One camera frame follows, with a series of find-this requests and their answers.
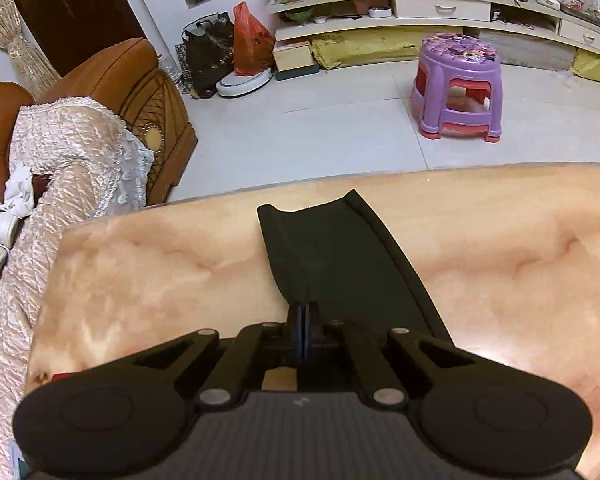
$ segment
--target white drawer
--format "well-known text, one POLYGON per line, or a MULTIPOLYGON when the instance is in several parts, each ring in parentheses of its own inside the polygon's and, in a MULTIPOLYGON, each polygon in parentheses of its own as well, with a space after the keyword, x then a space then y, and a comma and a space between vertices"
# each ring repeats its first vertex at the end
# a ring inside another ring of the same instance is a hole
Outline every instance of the white drawer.
POLYGON ((397 18, 491 19, 491 4, 473 0, 394 0, 397 18))
POLYGON ((578 25, 577 23, 562 20, 560 35, 568 40, 577 41, 578 43, 593 46, 600 50, 600 33, 578 25))

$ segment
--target red plastic bag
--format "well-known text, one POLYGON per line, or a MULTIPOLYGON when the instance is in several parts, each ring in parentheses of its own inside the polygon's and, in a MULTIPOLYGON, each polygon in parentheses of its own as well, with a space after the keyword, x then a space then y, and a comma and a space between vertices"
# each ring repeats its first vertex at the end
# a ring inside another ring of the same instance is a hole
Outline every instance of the red plastic bag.
POLYGON ((256 75, 273 66, 276 40, 242 2, 234 7, 234 70, 237 75, 256 75))

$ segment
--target plastic stool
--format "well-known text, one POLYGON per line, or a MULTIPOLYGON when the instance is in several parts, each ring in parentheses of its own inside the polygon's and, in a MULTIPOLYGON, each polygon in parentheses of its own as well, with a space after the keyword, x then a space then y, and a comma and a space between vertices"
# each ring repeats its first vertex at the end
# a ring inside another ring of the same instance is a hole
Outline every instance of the plastic stool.
POLYGON ((439 139, 440 130, 486 133, 487 142, 498 142, 502 134, 502 77, 500 56, 489 44, 471 36, 440 32, 425 38, 420 49, 418 75, 411 98, 420 121, 420 133, 439 139), (457 110, 447 107, 451 87, 466 89, 466 97, 490 108, 457 110))

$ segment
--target white robot vacuum cleaner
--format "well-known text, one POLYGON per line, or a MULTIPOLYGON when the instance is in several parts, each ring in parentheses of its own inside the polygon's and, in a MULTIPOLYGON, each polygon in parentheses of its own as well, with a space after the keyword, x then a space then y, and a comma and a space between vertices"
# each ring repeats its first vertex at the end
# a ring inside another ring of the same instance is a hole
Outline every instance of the white robot vacuum cleaner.
POLYGON ((270 68, 256 75, 236 75, 231 72, 216 83, 216 88, 222 97, 240 97, 262 88, 272 77, 273 70, 270 68))

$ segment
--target brown leather sofa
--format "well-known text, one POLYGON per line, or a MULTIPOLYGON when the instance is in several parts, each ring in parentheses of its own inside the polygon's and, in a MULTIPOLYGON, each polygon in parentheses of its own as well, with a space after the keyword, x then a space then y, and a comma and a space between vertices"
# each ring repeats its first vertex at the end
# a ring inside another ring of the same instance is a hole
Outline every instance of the brown leather sofa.
MULTIPOLYGON (((155 150, 147 184, 148 205, 164 202, 177 186, 198 140, 184 102, 158 67, 154 48, 135 38, 106 48, 72 70, 40 99, 91 97, 122 117, 136 137, 155 150)), ((9 177, 11 134, 21 106, 35 103, 16 83, 0 83, 0 200, 9 177)))

